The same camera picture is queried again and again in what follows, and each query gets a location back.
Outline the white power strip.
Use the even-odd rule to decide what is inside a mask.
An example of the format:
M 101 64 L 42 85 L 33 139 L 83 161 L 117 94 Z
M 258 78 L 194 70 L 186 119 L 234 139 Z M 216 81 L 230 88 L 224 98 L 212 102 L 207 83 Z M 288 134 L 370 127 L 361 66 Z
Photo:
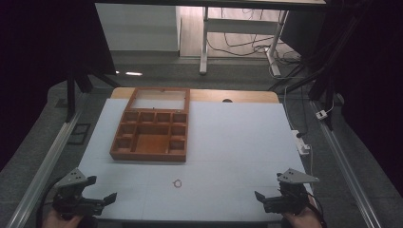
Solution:
M 295 139 L 295 144 L 297 147 L 297 151 L 301 156 L 308 155 L 311 151 L 311 146 L 304 142 L 302 139 L 303 134 L 298 130 L 292 130 L 292 134 Z

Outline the black floor frame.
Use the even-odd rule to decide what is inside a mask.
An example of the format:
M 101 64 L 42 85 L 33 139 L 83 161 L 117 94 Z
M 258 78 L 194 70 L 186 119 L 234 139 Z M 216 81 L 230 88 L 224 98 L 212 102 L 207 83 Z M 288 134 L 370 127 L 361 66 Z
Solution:
M 71 145 L 84 145 L 91 127 L 90 123 L 77 123 L 67 141 Z

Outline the person's left hand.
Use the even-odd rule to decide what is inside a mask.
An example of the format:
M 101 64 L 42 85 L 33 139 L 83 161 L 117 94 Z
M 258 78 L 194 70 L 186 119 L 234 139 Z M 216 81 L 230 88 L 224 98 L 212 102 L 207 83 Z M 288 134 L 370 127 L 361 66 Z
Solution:
M 55 210 L 50 210 L 41 228 L 78 228 L 82 219 L 82 216 L 75 216 L 70 220 L 64 220 Z

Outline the person's right hand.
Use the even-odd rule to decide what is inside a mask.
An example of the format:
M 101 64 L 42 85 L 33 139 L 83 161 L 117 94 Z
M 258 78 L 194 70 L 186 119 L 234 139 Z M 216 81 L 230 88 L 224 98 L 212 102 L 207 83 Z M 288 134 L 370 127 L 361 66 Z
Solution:
M 298 215 L 291 213 L 283 213 L 282 215 L 293 228 L 322 228 L 317 215 L 308 207 Z

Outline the black metal stand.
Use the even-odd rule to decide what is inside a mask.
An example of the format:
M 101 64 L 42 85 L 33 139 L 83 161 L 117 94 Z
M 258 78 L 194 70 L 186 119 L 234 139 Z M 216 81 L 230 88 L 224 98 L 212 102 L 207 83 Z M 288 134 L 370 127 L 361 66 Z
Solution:
M 83 93 L 89 93 L 93 84 L 89 80 L 89 76 L 93 75 L 104 83 L 114 88 L 120 84 L 108 78 L 104 73 L 95 67 L 89 65 L 71 66 L 67 71 L 67 117 L 66 122 L 70 123 L 76 112 L 75 104 L 75 86 L 78 86 Z
M 333 100 L 333 73 L 336 61 L 353 34 L 355 27 L 372 0 L 324 0 L 325 5 L 316 9 L 290 10 L 287 13 L 286 27 L 291 31 L 287 37 L 298 39 L 299 45 L 312 45 L 302 53 L 302 59 L 285 79 L 272 85 L 274 91 L 296 76 L 304 68 L 312 72 L 301 81 L 284 88 L 281 94 L 314 82 L 308 93 L 311 100 L 318 100 L 326 91 L 326 105 L 329 107 Z

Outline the wooden compartment box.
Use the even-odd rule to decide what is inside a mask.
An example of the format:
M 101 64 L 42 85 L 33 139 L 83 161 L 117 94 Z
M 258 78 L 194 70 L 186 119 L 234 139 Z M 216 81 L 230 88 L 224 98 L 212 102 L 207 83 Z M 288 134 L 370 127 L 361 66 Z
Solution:
M 109 154 L 115 161 L 186 162 L 189 88 L 135 88 Z

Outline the white table mat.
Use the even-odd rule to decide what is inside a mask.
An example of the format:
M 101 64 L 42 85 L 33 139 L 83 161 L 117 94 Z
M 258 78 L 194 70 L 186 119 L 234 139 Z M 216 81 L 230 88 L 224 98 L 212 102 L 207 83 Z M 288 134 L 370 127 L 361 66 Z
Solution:
M 87 198 L 117 194 L 103 219 L 275 221 L 255 192 L 278 194 L 276 173 L 302 170 L 281 104 L 193 102 L 184 163 L 115 161 L 109 149 L 127 104 L 109 99 L 79 164 L 96 176 Z

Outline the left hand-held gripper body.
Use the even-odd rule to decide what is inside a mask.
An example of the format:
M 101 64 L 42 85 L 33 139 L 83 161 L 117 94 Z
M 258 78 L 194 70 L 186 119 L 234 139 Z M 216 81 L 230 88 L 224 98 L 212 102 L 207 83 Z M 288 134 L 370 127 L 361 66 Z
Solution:
M 52 207 L 63 219 L 72 219 L 74 216 L 99 216 L 104 210 L 103 199 L 86 199 L 83 192 L 87 177 L 74 168 L 55 183 L 56 194 L 53 197 Z

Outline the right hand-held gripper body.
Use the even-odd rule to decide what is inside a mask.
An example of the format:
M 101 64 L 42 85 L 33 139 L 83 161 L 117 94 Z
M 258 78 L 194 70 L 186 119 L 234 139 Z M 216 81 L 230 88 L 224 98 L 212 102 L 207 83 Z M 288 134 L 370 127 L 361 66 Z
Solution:
M 319 178 L 292 168 L 281 174 L 283 176 L 278 180 L 280 196 L 265 198 L 263 208 L 266 213 L 299 214 L 310 204 L 304 184 L 318 182 Z

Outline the white desk frame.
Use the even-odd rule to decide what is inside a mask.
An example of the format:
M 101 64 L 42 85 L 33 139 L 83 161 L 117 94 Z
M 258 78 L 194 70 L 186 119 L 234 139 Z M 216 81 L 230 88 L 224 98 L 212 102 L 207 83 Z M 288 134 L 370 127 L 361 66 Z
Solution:
M 214 18 L 209 16 L 209 8 L 203 7 L 200 75 L 205 75 L 207 72 L 208 33 L 216 32 L 271 36 L 272 43 L 269 47 L 263 49 L 263 53 L 269 62 L 269 69 L 273 75 L 280 76 L 280 70 L 275 59 L 275 51 L 287 14 L 287 10 L 280 10 L 277 21 Z

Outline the aluminium rail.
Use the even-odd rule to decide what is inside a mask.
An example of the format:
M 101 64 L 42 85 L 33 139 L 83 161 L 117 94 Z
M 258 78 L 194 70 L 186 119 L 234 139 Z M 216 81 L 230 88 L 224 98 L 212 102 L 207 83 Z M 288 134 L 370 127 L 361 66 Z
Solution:
M 358 207 L 366 225 L 368 228 L 382 228 L 381 222 L 370 203 L 370 200 L 362 188 L 352 166 L 350 165 L 344 151 L 336 137 L 336 134 L 331 130 L 323 120 L 318 120 L 318 124 L 326 138 L 326 141 L 330 145 L 330 148 L 334 154 L 337 165 L 347 182 L 350 192 L 355 199 L 355 204 Z
M 63 123 L 27 191 L 6 225 L 6 228 L 24 228 L 81 114 L 82 110 L 77 110 L 76 113 L 72 115 L 69 122 Z

